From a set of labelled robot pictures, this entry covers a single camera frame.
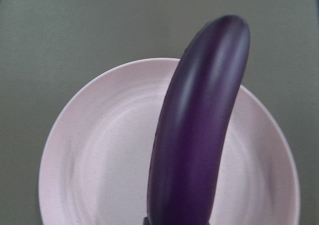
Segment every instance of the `plate rim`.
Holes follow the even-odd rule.
[[[39,202],[39,208],[40,208],[40,214],[41,214],[41,219],[44,225],[46,225],[46,221],[44,220],[44,207],[43,207],[43,203],[42,203],[42,196],[41,194],[43,193],[43,186],[42,184],[42,174],[43,174],[43,170],[44,170],[44,159],[47,155],[47,144],[48,142],[51,140],[52,134],[55,131],[55,128],[57,127],[59,121],[61,120],[61,118],[63,117],[65,111],[70,107],[70,105],[73,103],[73,101],[80,95],[82,94],[91,84],[95,83],[97,80],[99,80],[101,77],[106,76],[107,74],[110,74],[116,70],[121,70],[124,67],[127,66],[131,66],[137,63],[143,63],[143,62],[152,62],[152,61],[171,61],[171,62],[178,62],[180,59],[178,58],[168,58],[168,57],[155,57],[155,58],[146,58],[146,59],[140,59],[140,60],[135,60],[135,61],[131,61],[131,62],[127,62],[124,63],[122,65],[116,66],[114,68],[111,68],[107,71],[105,71],[104,73],[98,75],[97,77],[95,77],[94,79],[92,79],[91,81],[89,81],[86,85],[84,85],[68,102],[67,104],[64,106],[64,108],[62,109],[62,111],[59,113],[58,117],[56,118],[52,128],[50,129],[50,132],[48,134],[48,137],[46,139],[46,142],[44,144],[44,149],[42,152],[42,156],[41,156],[41,162],[40,162],[40,168],[39,168],[39,173],[38,173],[38,202]],[[300,183],[299,183],[299,177],[298,177],[298,171],[297,171],[297,166],[293,157],[293,153],[290,149],[290,146],[288,144],[288,141],[283,133],[283,131],[281,130],[279,124],[276,122],[276,120],[274,119],[274,117],[272,116],[272,114],[268,111],[268,109],[262,104],[262,102],[251,92],[249,91],[245,86],[240,85],[240,89],[243,90],[243,92],[250,97],[250,99],[252,99],[253,101],[255,101],[257,103],[257,105],[261,108],[261,110],[266,114],[266,116],[270,119],[272,125],[275,127],[276,132],[279,134],[279,137],[282,141],[282,144],[284,146],[284,149],[287,153],[288,159],[289,159],[289,164],[290,164],[290,168],[292,170],[292,175],[293,175],[293,182],[294,182],[294,187],[295,187],[295,217],[294,217],[294,225],[298,225],[299,224],[299,220],[300,220],[300,209],[301,209],[301,198],[300,198]]]

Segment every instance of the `gray table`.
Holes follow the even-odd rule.
[[[180,57],[207,21],[229,13],[251,28],[243,84],[273,114],[293,151],[301,224],[319,224],[315,0],[2,0],[0,224],[41,224],[42,150],[82,86],[125,62]]]

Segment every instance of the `pink plate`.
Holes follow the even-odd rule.
[[[178,59],[130,62],[82,88],[56,120],[39,177],[44,225],[142,225],[161,105]],[[297,225],[299,184],[285,137],[241,86],[211,225]]]

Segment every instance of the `eggplant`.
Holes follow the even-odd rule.
[[[159,116],[145,224],[209,223],[249,44],[247,23],[227,15],[206,24],[185,50]]]

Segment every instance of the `gray surface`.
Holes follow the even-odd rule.
[[[291,146],[301,224],[319,224],[315,0],[2,0],[0,224],[41,224],[42,150],[59,112],[82,86],[125,62],[180,57],[207,21],[227,13],[250,25],[243,84],[270,110]]]

